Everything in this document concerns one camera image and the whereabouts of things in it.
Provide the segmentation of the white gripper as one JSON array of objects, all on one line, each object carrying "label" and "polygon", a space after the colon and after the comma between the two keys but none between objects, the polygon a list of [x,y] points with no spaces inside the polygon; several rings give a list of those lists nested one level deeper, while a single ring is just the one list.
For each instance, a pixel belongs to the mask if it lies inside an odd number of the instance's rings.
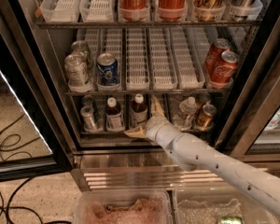
[{"label": "white gripper", "polygon": [[172,134],[175,130],[174,126],[164,117],[164,111],[161,107],[160,100],[155,96],[151,96],[151,115],[143,129],[141,126],[132,128],[124,133],[131,138],[146,137],[156,143],[169,143],[172,140]]}]

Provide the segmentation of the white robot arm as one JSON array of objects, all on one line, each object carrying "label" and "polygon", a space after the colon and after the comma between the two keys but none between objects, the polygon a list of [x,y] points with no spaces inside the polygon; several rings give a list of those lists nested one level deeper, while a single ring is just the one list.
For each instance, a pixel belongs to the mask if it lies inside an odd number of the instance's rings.
[{"label": "white robot arm", "polygon": [[[137,93],[130,104],[133,113],[145,112],[147,104]],[[218,175],[230,185],[262,204],[280,217],[280,178],[222,154],[191,133],[179,131],[163,114],[155,113],[140,127],[145,138],[162,147],[183,170],[199,165]]]}]

